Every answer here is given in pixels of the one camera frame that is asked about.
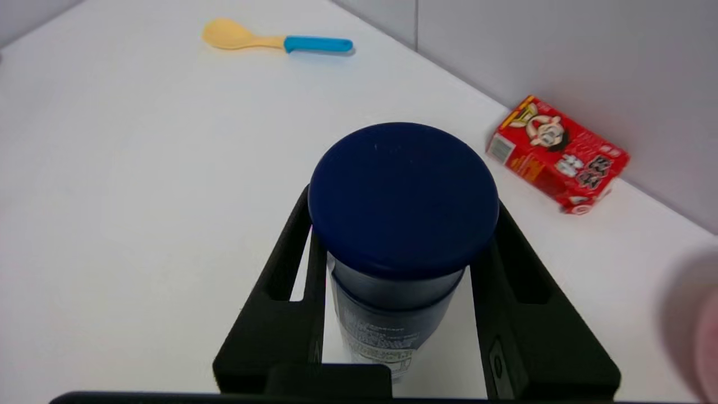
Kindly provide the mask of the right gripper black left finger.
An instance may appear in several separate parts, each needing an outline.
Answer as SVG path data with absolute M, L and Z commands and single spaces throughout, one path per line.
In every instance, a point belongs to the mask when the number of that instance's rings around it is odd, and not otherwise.
M 326 250 L 303 190 L 213 361 L 223 394 L 258 394 L 277 366 L 317 365 L 323 353 Z

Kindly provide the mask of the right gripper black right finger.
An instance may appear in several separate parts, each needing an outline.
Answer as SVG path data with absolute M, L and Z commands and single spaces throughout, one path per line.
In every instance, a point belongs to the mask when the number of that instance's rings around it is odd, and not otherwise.
M 470 265 L 492 401 L 612 401 L 621 373 L 504 205 Z

